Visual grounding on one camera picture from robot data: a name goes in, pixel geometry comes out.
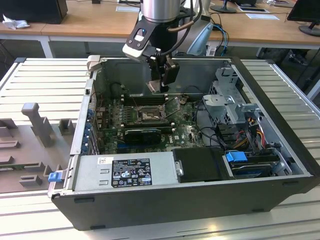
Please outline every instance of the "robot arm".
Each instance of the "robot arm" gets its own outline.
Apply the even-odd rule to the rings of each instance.
[[[141,0],[143,17],[135,25],[122,51],[127,57],[138,62],[145,59],[151,70],[151,81],[147,83],[151,92],[167,92],[174,83],[180,66],[172,60],[172,52],[186,39],[191,26],[202,14],[202,0],[199,13],[194,18],[193,1],[190,9],[181,7],[181,0]],[[181,19],[189,21],[179,26]],[[178,32],[185,33],[178,41]]]

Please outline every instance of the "green circuit board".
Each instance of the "green circuit board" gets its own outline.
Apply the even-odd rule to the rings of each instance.
[[[194,102],[186,102],[182,97],[172,97],[159,105],[141,105],[139,99],[135,101],[136,104],[128,106],[114,100],[106,107],[104,121],[107,127],[100,129],[104,154],[167,152],[174,148],[205,146],[195,126]],[[161,130],[160,143],[126,144],[126,131],[141,129]]]

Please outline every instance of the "power supply label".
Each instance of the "power supply label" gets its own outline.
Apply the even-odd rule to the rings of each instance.
[[[126,159],[112,161],[114,188],[152,185],[150,159]]]

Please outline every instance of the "black computer case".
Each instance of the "black computer case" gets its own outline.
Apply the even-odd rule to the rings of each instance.
[[[68,11],[66,0],[3,0],[0,14],[14,20],[60,24]]]

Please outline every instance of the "white plastic bag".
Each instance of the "white plastic bag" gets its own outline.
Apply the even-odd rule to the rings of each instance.
[[[3,19],[4,20],[2,21],[2,23],[9,29],[16,30],[30,27],[26,20],[13,20],[6,17],[5,15],[3,15]]]

